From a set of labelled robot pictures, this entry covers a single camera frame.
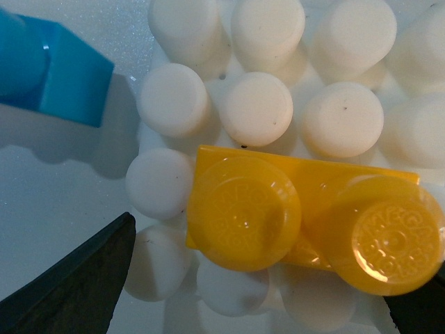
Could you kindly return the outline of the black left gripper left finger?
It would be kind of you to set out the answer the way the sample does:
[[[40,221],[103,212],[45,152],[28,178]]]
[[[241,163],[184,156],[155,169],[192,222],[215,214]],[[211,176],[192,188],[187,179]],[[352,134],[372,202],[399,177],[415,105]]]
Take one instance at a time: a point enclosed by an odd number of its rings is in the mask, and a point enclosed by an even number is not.
[[[136,238],[128,212],[1,301],[2,333],[106,333]]]

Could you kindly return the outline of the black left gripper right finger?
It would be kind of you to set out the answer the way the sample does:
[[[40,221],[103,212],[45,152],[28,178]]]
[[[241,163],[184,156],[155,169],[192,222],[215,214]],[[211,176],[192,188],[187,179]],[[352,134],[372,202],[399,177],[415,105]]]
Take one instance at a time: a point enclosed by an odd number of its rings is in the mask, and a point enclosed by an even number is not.
[[[444,334],[444,264],[422,287],[384,300],[399,333]]]

